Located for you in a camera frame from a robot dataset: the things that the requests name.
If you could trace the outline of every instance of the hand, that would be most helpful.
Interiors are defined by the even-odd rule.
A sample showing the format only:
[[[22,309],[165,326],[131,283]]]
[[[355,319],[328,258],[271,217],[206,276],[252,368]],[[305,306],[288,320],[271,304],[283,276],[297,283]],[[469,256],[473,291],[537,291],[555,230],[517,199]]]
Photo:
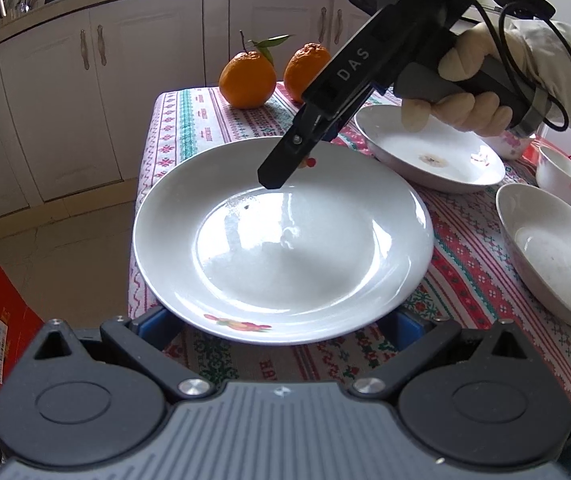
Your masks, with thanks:
[[[527,46],[516,30],[505,32],[507,45],[521,70],[525,68]],[[497,46],[485,23],[479,23],[457,38],[456,46],[439,63],[439,75],[450,81],[469,79],[479,71],[486,56],[500,59]],[[430,114],[462,132],[474,131],[482,137],[501,134],[512,120],[512,109],[499,105],[494,92],[476,97],[468,93],[453,94],[431,105],[417,99],[403,99],[401,121],[409,132],[419,132]]]

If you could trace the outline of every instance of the shallow white bowl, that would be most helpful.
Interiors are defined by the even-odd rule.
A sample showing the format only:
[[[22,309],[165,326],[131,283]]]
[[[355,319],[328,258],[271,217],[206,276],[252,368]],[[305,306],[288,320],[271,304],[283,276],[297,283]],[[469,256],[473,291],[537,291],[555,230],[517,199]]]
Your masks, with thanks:
[[[527,184],[497,193],[512,264],[537,300],[571,325],[571,206]]]
[[[571,205],[571,160],[548,146],[540,146],[536,183]]]
[[[313,168],[266,190],[256,170],[278,140],[219,146],[164,176],[134,222],[139,269],[175,314],[227,339],[353,332],[421,282],[434,248],[427,209],[396,173],[327,142]]]
[[[498,184],[505,176],[503,162],[481,138],[434,117],[418,133],[405,131],[400,106],[365,107],[356,120],[376,158],[421,186],[472,193]]]

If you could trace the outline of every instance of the tablecloth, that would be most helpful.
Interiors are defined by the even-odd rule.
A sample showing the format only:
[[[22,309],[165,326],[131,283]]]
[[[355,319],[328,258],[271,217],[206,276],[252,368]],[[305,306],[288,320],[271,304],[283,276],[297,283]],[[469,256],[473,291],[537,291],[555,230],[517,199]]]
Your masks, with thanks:
[[[367,103],[372,104],[398,101],[391,94],[377,95]],[[136,207],[156,181],[179,162],[225,142],[283,135],[296,110],[280,83],[267,104],[257,110],[231,108],[217,88],[160,95],[144,150]],[[371,156],[353,120],[333,142]],[[505,168],[504,183],[535,184],[531,164],[522,160]],[[425,278],[405,306],[425,318],[449,316],[467,328],[489,328],[499,317],[514,319],[571,400],[571,327],[539,304],[510,264],[495,208],[499,187],[449,195],[415,186],[432,217],[435,250]],[[129,316],[140,316],[157,304],[132,254]],[[291,347],[239,344],[187,327],[166,353],[216,384],[227,379],[348,384],[393,358],[396,349],[376,325],[336,339]]]

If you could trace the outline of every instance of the screw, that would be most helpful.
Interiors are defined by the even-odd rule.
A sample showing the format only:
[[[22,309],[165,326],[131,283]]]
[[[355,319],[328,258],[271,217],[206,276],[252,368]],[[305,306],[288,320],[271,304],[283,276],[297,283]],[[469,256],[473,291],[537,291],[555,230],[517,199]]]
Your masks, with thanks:
[[[353,387],[360,394],[373,395],[382,392],[385,389],[385,383],[376,377],[364,377],[357,379]]]
[[[274,390],[274,394],[281,397],[281,399],[283,399],[283,397],[287,397],[291,393],[292,390],[287,386],[279,386],[277,389]]]
[[[190,397],[201,396],[210,390],[210,384],[203,379],[186,379],[178,386],[179,392]]]

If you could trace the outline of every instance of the floral decoration on plate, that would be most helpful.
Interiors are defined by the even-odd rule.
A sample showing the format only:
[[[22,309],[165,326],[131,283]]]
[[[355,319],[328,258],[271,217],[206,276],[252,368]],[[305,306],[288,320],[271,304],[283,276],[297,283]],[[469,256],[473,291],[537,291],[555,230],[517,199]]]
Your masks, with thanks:
[[[270,325],[257,325],[249,321],[235,321],[233,319],[225,319],[224,317],[212,316],[211,314],[203,314],[203,316],[205,319],[216,321],[217,325],[227,326],[239,332],[267,332],[268,330],[272,330]]]
[[[302,170],[303,168],[314,168],[316,164],[317,164],[316,158],[312,156],[307,156],[299,164],[299,169]]]

